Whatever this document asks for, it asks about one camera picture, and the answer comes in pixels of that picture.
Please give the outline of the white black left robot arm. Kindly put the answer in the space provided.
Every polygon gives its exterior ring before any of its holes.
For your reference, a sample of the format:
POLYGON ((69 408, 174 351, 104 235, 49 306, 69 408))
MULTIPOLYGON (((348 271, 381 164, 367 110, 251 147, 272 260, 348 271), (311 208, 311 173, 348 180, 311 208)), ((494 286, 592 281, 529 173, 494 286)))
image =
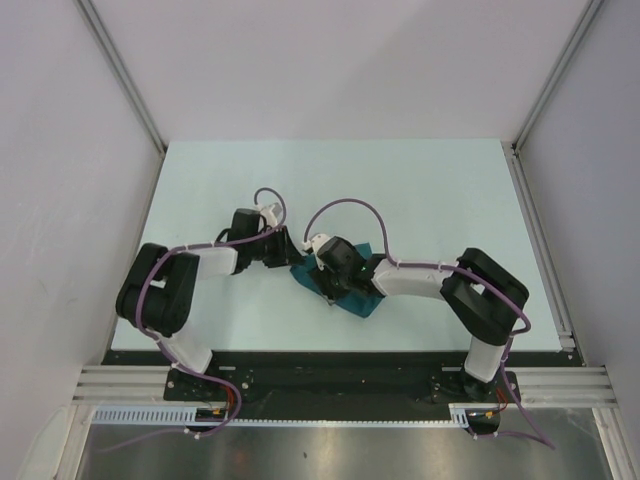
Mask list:
POLYGON ((254 262, 267 268, 301 263, 285 219, 280 203, 240 208, 214 241, 173 249, 145 243, 130 267, 116 299, 117 315, 189 372, 185 385, 199 399, 219 392, 221 376, 209 368, 212 351, 188 326, 196 285, 214 276, 238 275, 254 262))

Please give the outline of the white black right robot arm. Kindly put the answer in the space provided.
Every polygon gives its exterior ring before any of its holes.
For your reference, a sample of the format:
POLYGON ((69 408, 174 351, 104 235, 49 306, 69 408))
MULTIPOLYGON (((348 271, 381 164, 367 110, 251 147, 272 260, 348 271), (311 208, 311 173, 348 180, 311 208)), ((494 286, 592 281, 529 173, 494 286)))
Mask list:
POLYGON ((531 329, 524 313, 528 289, 480 249, 466 249, 454 265, 401 262, 388 253, 364 257, 346 239, 318 234, 304 242, 304 250, 316 262, 311 280, 331 303, 393 296, 445 302, 471 335, 460 382, 473 401, 496 391, 513 337, 531 329))

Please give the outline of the teal cloth napkin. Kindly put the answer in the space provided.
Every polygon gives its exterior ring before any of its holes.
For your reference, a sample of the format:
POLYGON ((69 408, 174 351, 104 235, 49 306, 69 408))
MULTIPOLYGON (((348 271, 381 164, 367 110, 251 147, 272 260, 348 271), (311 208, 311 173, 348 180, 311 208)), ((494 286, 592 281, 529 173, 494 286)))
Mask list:
POLYGON ((312 278, 312 272, 317 269, 317 262, 313 254, 304 257, 303 263, 290 267, 290 274, 302 287, 310 290, 328 302, 360 318, 369 317, 382 302, 381 297, 364 296, 358 292, 345 292, 337 299, 327 297, 312 278))

